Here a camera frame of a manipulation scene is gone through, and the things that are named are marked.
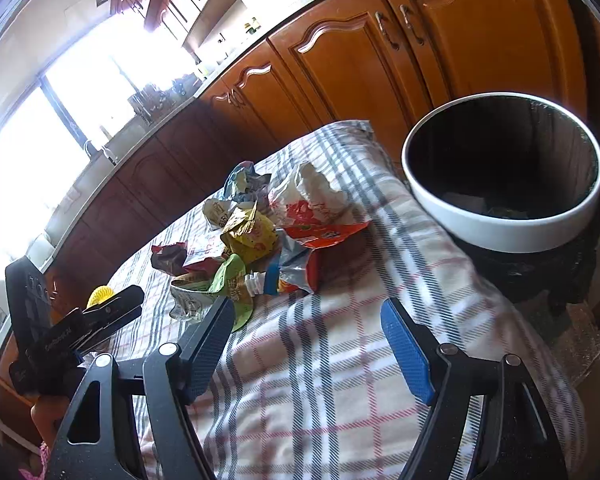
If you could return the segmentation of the person's left hand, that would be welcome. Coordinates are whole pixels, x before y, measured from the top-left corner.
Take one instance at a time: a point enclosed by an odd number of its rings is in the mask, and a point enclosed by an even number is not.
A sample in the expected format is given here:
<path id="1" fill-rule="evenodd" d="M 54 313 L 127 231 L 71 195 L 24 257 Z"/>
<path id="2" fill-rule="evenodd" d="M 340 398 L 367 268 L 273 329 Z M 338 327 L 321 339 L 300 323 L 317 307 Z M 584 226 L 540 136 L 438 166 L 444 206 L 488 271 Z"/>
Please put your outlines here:
<path id="1" fill-rule="evenodd" d="M 52 448 L 59 424 L 70 405 L 66 396 L 39 396 L 31 408 L 31 418 L 43 442 Z"/>

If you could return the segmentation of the pink sleeve forearm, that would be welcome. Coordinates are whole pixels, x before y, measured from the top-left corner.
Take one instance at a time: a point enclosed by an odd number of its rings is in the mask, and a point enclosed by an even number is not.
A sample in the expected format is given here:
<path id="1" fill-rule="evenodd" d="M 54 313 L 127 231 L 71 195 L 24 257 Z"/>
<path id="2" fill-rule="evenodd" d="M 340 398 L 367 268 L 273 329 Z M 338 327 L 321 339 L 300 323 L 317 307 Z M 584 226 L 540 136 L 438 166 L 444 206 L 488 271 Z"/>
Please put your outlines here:
<path id="1" fill-rule="evenodd" d="M 28 466 L 21 466 L 18 471 L 23 479 L 44 480 L 49 461 L 50 448 L 45 442 L 42 442 L 38 454 L 30 456 L 30 464 Z"/>

